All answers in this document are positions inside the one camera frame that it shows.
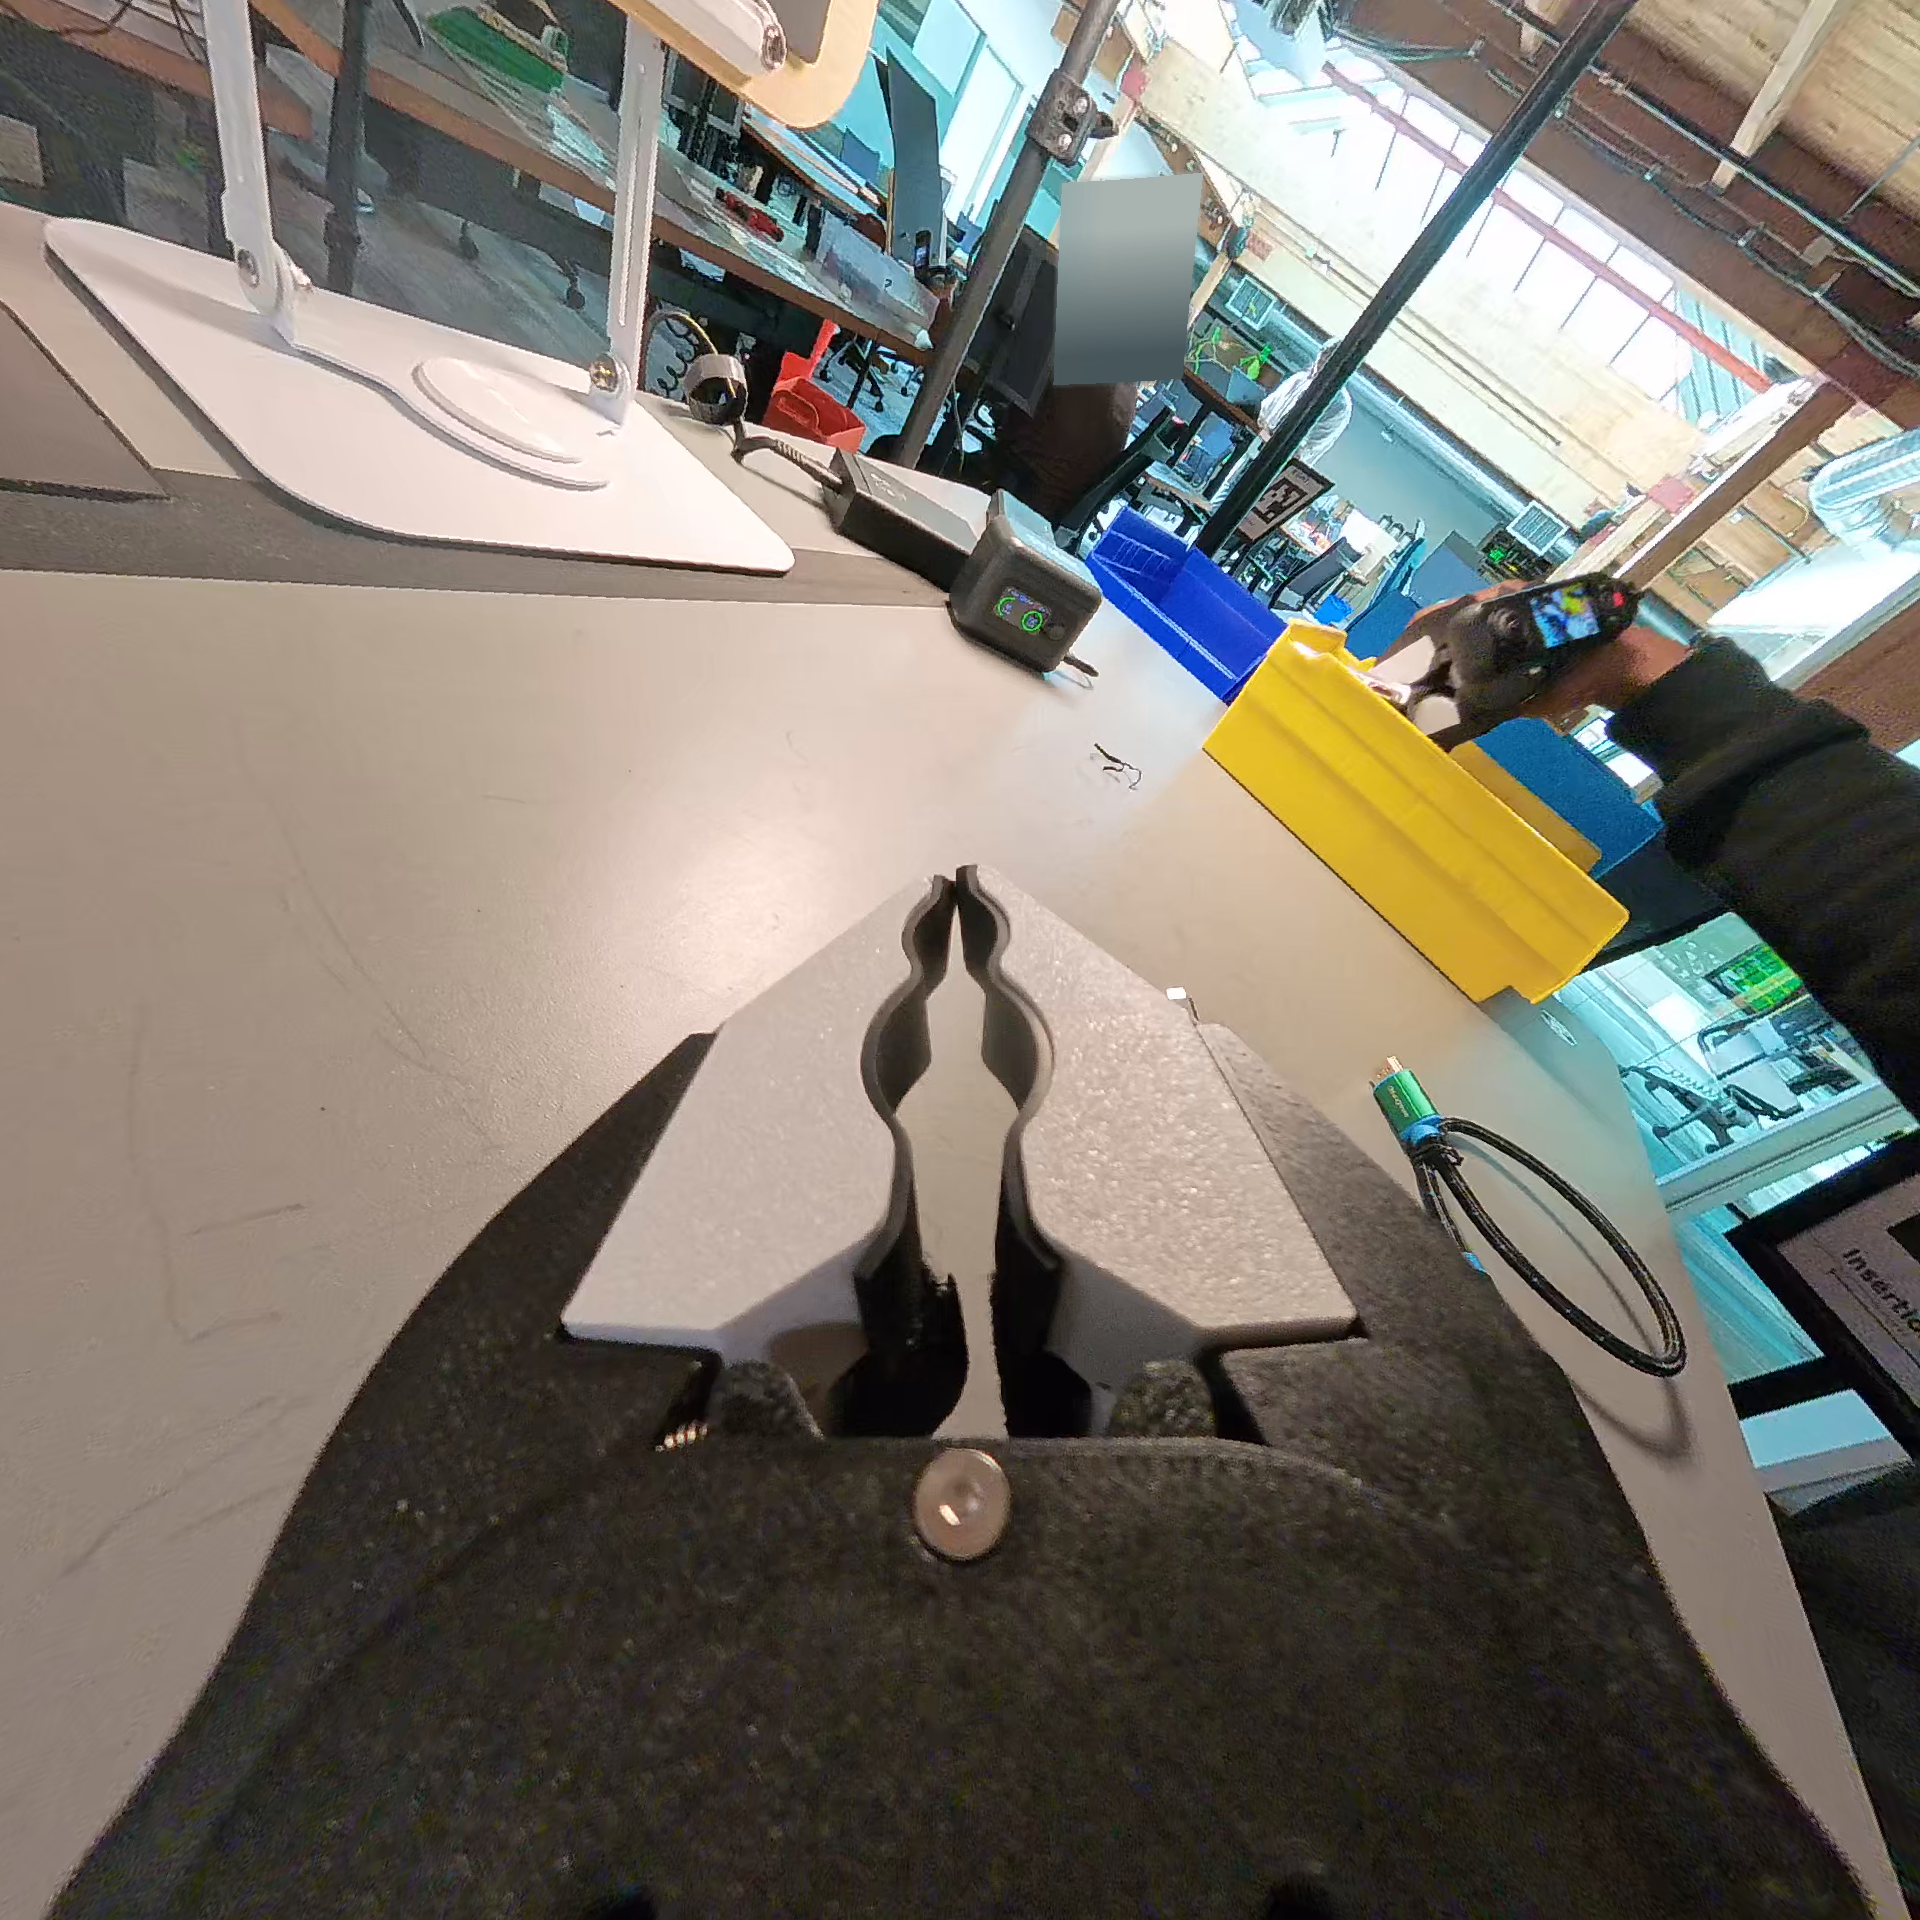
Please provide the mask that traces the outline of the grey power bank with display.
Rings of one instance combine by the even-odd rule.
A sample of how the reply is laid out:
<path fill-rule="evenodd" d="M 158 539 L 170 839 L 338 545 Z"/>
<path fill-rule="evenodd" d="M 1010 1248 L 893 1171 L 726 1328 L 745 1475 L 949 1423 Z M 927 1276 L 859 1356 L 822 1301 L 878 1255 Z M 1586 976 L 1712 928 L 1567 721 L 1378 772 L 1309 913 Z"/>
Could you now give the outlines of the grey power bank with display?
<path fill-rule="evenodd" d="M 981 539 L 951 590 L 951 623 L 1038 675 L 1063 664 L 1104 605 L 1087 561 L 1063 551 L 1051 526 L 1006 489 L 992 493 Z"/>

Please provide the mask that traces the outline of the person's right hand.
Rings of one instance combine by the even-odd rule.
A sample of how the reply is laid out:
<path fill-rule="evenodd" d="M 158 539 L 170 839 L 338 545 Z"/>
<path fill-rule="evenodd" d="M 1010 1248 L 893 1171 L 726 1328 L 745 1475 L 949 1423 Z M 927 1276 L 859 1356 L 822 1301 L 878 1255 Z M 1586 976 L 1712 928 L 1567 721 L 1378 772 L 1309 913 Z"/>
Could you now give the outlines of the person's right hand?
<path fill-rule="evenodd" d="M 1633 623 L 1614 639 L 1574 661 L 1553 697 L 1561 713 L 1618 713 L 1651 685 L 1685 664 L 1695 647 L 1646 623 Z"/>

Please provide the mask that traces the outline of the red plastic bin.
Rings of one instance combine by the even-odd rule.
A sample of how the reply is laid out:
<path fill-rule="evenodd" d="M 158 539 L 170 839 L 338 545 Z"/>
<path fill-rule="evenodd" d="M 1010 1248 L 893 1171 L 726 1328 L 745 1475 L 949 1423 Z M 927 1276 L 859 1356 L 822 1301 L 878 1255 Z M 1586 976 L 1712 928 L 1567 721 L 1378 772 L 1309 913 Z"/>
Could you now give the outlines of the red plastic bin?
<path fill-rule="evenodd" d="M 800 441 L 859 453 L 866 425 L 818 379 L 835 334 L 838 325 L 829 320 L 808 353 L 784 352 L 761 423 Z"/>

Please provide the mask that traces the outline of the blue plastic bin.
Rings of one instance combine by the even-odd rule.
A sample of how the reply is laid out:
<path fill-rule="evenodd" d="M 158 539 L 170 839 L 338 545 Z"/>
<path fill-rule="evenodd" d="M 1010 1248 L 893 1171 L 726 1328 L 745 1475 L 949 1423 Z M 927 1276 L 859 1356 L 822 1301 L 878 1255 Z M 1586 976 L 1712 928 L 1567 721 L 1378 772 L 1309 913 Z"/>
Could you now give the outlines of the blue plastic bin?
<path fill-rule="evenodd" d="M 1109 605 L 1224 704 L 1240 697 L 1288 625 L 1285 613 L 1130 507 L 1096 539 L 1088 569 Z"/>

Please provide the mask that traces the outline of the grey metal stand pole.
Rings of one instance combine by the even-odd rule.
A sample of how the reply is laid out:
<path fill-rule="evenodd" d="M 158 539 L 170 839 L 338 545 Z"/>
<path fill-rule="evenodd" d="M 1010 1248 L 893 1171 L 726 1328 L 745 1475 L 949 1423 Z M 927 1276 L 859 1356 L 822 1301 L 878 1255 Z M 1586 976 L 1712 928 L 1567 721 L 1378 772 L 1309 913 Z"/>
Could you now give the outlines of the grey metal stand pole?
<path fill-rule="evenodd" d="M 981 252 L 968 271 L 968 284 L 951 311 L 946 334 L 931 358 L 898 436 L 897 461 L 902 465 L 915 469 L 921 461 L 929 436 L 941 423 L 949 396 L 962 375 L 971 343 L 992 309 L 1024 216 L 1033 205 L 1049 164 L 1075 166 L 1091 141 L 1104 141 L 1119 132 L 1113 113 L 1088 89 L 1088 78 L 1117 24 L 1119 11 L 1121 1 L 1087 1 L 1077 9 L 1063 59 L 1047 78 L 1027 117 L 1013 173 L 983 230 Z"/>

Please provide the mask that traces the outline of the black metal pole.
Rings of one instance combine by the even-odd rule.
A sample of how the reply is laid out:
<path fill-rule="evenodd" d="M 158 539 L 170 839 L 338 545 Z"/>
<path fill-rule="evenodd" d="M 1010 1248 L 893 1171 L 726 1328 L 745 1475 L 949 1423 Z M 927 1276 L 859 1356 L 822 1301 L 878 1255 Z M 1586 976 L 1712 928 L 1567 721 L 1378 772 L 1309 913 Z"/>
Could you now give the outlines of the black metal pole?
<path fill-rule="evenodd" d="M 1553 59 L 1513 104 L 1502 125 L 1490 132 L 1479 158 L 1453 188 L 1447 200 L 1432 215 L 1408 252 L 1382 281 L 1370 303 L 1345 336 L 1319 358 L 1313 382 L 1273 425 L 1267 443 L 1240 481 L 1221 497 L 1197 534 L 1197 551 L 1210 560 L 1233 539 L 1235 526 L 1257 502 L 1281 469 L 1301 449 L 1309 431 L 1345 392 L 1368 353 L 1391 332 L 1394 320 L 1419 293 L 1454 240 L 1471 225 L 1478 209 L 1497 191 L 1530 141 L 1561 110 L 1578 80 L 1601 49 L 1625 24 L 1633 1 L 1591 1 L 1582 17 L 1558 40 Z"/>

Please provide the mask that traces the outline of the braided hdmi cable green plugs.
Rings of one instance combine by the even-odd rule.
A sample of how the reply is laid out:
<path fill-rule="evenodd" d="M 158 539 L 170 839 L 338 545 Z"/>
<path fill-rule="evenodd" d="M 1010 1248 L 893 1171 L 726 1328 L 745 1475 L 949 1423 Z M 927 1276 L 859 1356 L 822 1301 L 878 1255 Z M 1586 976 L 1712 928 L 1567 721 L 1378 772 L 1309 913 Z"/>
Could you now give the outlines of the braided hdmi cable green plugs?
<path fill-rule="evenodd" d="M 1689 1367 L 1689 1342 L 1680 1313 L 1666 1286 L 1657 1280 L 1639 1249 L 1621 1235 L 1617 1222 L 1603 1213 L 1597 1203 L 1574 1187 L 1561 1173 L 1550 1167 L 1537 1153 L 1527 1151 L 1490 1126 L 1443 1116 L 1427 1094 L 1419 1076 L 1398 1057 L 1389 1057 L 1371 1081 L 1374 1103 L 1398 1139 L 1403 1158 L 1408 1161 L 1415 1189 L 1429 1220 L 1441 1227 L 1461 1253 L 1467 1267 L 1481 1276 L 1488 1270 L 1474 1249 L 1474 1240 L 1461 1230 L 1464 1222 L 1483 1240 L 1483 1248 L 1499 1259 L 1507 1273 L 1520 1280 L 1543 1304 L 1553 1308 L 1558 1317 L 1581 1332 L 1591 1345 L 1624 1367 L 1663 1380 L 1680 1379 Z M 1621 1261 L 1625 1276 L 1637 1285 L 1643 1304 L 1651 1308 L 1659 1344 L 1649 1351 L 1618 1332 L 1610 1331 L 1601 1319 L 1581 1308 L 1561 1286 L 1558 1286 L 1546 1270 L 1531 1261 L 1522 1248 L 1499 1227 L 1486 1204 L 1479 1199 L 1466 1158 L 1458 1151 L 1461 1143 L 1486 1147 L 1496 1158 L 1509 1161 L 1534 1182 L 1543 1183 L 1561 1203 L 1567 1203 L 1591 1227 L 1610 1253 Z"/>

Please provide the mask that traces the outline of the dark flat desk panel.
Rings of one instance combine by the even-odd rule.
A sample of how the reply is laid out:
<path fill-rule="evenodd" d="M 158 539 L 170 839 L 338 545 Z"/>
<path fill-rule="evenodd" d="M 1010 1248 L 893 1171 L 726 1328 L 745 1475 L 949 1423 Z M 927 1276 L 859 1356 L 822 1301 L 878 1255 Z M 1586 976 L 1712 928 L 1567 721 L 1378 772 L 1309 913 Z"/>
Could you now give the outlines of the dark flat desk panel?
<path fill-rule="evenodd" d="M 165 486 L 18 316 L 3 309 L 3 489 L 105 500 Z"/>

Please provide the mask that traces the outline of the person's right forearm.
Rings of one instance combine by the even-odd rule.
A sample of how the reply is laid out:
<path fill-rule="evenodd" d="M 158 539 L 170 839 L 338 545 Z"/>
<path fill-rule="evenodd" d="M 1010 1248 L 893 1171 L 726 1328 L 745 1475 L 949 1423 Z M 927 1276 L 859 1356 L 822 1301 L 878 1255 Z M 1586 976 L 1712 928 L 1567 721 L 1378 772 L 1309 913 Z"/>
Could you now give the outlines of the person's right forearm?
<path fill-rule="evenodd" d="M 1610 720 L 1659 776 L 1680 868 L 1727 902 L 1919 1113 L 1919 772 L 1728 639 Z"/>

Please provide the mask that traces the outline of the small black white marker sign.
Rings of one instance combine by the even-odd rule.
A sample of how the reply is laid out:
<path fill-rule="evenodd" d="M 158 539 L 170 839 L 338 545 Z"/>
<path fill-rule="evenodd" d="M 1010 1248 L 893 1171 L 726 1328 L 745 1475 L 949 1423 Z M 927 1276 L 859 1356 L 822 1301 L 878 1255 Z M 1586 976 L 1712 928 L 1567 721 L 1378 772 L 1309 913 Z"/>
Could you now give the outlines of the small black white marker sign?
<path fill-rule="evenodd" d="M 1289 521 L 1309 512 L 1331 489 L 1334 481 L 1322 471 L 1289 460 L 1235 526 L 1227 569 L 1235 571 L 1241 561 L 1249 561 L 1263 541 L 1285 531 Z"/>

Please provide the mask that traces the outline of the yellow plastic bin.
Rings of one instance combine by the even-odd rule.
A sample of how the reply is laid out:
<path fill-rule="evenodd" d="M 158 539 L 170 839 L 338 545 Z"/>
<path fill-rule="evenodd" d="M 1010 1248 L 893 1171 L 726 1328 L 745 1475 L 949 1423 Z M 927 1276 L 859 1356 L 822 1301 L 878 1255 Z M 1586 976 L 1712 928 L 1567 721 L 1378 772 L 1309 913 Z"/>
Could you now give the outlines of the yellow plastic bin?
<path fill-rule="evenodd" d="M 1291 620 L 1224 710 L 1211 761 L 1466 996 L 1558 995 L 1627 911 Z"/>

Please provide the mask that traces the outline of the black flat power adapter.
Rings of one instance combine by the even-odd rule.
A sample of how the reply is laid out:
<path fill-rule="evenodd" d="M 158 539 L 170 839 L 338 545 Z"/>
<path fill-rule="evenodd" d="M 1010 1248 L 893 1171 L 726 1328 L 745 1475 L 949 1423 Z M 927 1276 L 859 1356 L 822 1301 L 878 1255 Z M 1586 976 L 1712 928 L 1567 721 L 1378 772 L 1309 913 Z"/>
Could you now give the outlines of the black flat power adapter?
<path fill-rule="evenodd" d="M 969 518 L 858 449 L 833 448 L 823 502 L 838 534 L 943 592 L 959 585 L 976 549 Z"/>

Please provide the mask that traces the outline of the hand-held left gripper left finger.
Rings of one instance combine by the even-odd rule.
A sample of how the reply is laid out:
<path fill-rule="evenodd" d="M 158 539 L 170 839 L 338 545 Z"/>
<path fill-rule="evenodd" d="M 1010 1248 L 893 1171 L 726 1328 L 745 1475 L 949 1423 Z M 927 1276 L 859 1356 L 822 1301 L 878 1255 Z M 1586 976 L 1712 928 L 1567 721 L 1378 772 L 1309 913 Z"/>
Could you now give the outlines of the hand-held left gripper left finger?
<path fill-rule="evenodd" d="M 921 1332 L 902 1103 L 951 924 L 953 881 L 917 879 L 723 1022 L 568 1301 L 573 1337 L 829 1364 Z"/>

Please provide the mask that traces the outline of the black framed paper sign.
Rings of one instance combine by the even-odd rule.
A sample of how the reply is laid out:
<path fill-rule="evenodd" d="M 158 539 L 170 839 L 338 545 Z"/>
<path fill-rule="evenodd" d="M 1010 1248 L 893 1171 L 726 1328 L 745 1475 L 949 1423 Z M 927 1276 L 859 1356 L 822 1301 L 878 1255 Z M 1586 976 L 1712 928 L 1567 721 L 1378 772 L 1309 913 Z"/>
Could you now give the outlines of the black framed paper sign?
<path fill-rule="evenodd" d="M 1919 1135 L 1736 1225 L 1727 1240 L 1815 1344 L 1815 1357 L 1745 1380 L 1749 1416 L 1855 1391 L 1919 1454 Z"/>

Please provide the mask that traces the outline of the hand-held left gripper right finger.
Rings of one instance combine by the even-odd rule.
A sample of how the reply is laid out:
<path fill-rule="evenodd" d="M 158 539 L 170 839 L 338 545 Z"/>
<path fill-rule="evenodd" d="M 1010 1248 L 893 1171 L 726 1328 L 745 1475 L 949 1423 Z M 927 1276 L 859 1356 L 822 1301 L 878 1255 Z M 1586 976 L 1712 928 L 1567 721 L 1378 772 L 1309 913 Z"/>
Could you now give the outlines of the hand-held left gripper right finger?
<path fill-rule="evenodd" d="M 1198 1022 L 1001 872 L 957 875 L 981 1057 L 1016 1103 L 992 1331 L 1005 1387 L 1361 1323 Z"/>

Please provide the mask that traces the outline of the large blue box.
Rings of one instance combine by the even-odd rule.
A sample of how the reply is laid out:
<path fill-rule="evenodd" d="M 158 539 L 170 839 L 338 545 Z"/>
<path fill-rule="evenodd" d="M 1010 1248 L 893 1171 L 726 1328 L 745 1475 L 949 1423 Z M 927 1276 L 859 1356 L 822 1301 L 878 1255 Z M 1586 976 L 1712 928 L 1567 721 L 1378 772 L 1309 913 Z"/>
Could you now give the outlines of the large blue box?
<path fill-rule="evenodd" d="M 1457 749 L 1471 771 L 1578 868 L 1601 879 L 1663 831 L 1651 805 L 1549 721 L 1505 721 Z"/>

